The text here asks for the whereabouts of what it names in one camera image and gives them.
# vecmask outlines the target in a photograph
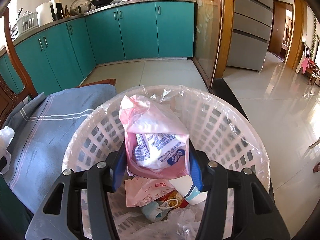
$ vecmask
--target dish rack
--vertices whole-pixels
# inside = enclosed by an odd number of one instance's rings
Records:
[[[21,17],[16,24],[13,26],[11,30],[11,38],[14,41],[18,38],[21,34],[32,30],[33,28],[38,27],[38,12],[34,12],[28,14],[26,16]]]

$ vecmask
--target black wok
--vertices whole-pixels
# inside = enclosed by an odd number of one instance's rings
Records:
[[[92,3],[95,7],[101,7],[101,6],[110,4],[112,1],[113,1],[113,0],[92,0],[91,3]]]

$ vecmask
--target teal kitchen cabinet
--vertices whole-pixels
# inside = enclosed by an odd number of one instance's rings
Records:
[[[8,54],[4,55],[4,59],[5,59],[6,63],[7,63],[7,66],[8,66],[9,72],[10,72],[12,78],[13,78],[13,81],[17,86],[18,92],[20,93],[22,91],[23,87],[24,87],[24,85],[22,84],[21,78],[18,76],[17,72],[13,68],[13,66],[11,64],[11,61],[10,61],[10,59],[8,57]]]
[[[192,57],[194,3],[156,2],[159,57]]]
[[[41,42],[41,36],[36,34],[16,46],[17,54],[29,73],[32,83],[38,94],[44,92],[45,95],[50,95],[61,91],[61,87],[54,75],[49,64],[47,55],[44,51],[44,43]],[[9,65],[11,75],[21,91],[22,82],[12,67]]]
[[[117,9],[108,9],[85,17],[97,64],[125,60]]]
[[[4,82],[7,84],[7,86],[16,94],[19,93],[19,90],[10,74],[10,71],[7,66],[7,62],[5,61],[5,58],[0,58],[0,75],[2,76]]]
[[[39,33],[44,51],[62,90],[77,87],[84,79],[66,24]]]
[[[155,3],[136,3],[117,10],[125,59],[159,57]]]
[[[87,25],[84,18],[67,22],[72,47],[76,54],[80,70],[83,77],[86,78],[97,65],[94,59],[90,39],[87,31]]]

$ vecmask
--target white tile floor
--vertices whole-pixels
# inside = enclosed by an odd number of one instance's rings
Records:
[[[320,197],[320,88],[267,53],[260,73],[227,68],[224,80],[261,137],[270,158],[276,205],[291,236]]]
[[[207,91],[190,60],[152,60],[97,67],[85,83],[116,78],[118,93],[139,85],[185,85]],[[260,135],[271,163],[276,205],[291,236],[320,197],[320,89],[267,53],[263,70],[227,68],[224,79]]]
[[[115,78],[116,90],[121,93],[131,87],[144,85],[184,85],[207,91],[191,60],[148,60],[97,67],[84,84]]]

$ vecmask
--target wooden chair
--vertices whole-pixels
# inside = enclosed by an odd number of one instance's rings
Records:
[[[22,62],[20,61],[17,52],[14,48],[13,41],[11,39],[10,27],[9,27],[9,8],[6,8],[3,14],[4,17],[4,34],[5,34],[5,47],[11,61],[12,66],[14,67],[15,71],[19,75],[22,84],[24,85],[23,90],[17,95],[15,94],[4,82],[3,78],[0,76],[0,129],[2,128],[5,120],[11,113],[11,111],[20,103],[23,99],[27,96],[30,96],[31,99],[35,98],[38,93],[33,86],[32,80],[30,75],[28,74],[27,70],[23,66]],[[107,79],[102,80],[84,86],[96,85],[96,84],[110,84],[115,85],[115,79]]]

